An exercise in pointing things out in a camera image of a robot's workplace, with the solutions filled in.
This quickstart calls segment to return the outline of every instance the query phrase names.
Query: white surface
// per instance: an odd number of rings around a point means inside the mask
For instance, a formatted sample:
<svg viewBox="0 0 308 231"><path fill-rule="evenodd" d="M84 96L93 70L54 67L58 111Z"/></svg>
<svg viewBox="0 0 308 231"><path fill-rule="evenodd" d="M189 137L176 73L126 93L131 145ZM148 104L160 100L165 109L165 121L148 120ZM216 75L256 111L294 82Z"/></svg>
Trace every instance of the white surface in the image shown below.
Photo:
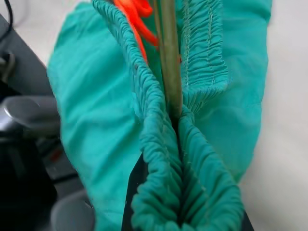
<svg viewBox="0 0 308 231"><path fill-rule="evenodd" d="M46 64L65 15L79 0L11 2L17 32ZM262 131L241 183L256 231L308 230L308 2L295 2L273 3ZM0 13L6 15L2 1Z"/></svg>

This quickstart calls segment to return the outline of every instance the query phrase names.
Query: gathered fabric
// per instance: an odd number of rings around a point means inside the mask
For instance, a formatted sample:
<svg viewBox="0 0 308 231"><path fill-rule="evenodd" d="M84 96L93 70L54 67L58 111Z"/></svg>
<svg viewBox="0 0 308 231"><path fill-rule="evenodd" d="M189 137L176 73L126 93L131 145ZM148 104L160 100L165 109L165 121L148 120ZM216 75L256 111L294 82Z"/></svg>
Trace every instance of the gathered fabric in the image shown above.
<svg viewBox="0 0 308 231"><path fill-rule="evenodd" d="M260 129L271 1L176 1L181 153L165 105L154 17L136 8L147 37L124 3L115 4L78 5L48 67L64 149L95 208L96 230L120 230L141 153L149 175L131 203L134 229L239 230L237 182Z"/></svg>

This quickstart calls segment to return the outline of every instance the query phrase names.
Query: orange cord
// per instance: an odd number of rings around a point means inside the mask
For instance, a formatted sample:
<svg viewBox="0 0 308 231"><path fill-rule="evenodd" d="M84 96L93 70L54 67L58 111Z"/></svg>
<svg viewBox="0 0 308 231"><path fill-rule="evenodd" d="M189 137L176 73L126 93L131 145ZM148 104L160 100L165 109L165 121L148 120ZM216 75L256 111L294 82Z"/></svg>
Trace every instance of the orange cord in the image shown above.
<svg viewBox="0 0 308 231"><path fill-rule="evenodd" d="M143 46L141 37L145 38L153 46L158 46L157 37L146 27L141 17L151 16L153 9L148 0L114 0L114 4L126 16L128 23L135 35L136 41L140 47L141 53L147 62L147 55Z"/></svg>

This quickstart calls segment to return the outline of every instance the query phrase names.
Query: teal garment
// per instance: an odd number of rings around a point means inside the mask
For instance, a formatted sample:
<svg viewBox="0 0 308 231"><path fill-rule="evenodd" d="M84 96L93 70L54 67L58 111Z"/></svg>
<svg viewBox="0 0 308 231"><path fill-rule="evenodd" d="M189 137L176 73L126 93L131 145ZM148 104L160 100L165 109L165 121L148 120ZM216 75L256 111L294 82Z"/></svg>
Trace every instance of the teal garment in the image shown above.
<svg viewBox="0 0 308 231"><path fill-rule="evenodd" d="M141 152L149 176L131 204L134 228L239 230L236 182L260 128L271 1L177 1L180 154L158 53L145 43L147 66L123 14L103 0L93 6L81 3L67 17L48 76L62 142L95 207L96 230L120 230ZM154 31L153 17L145 23Z"/></svg>

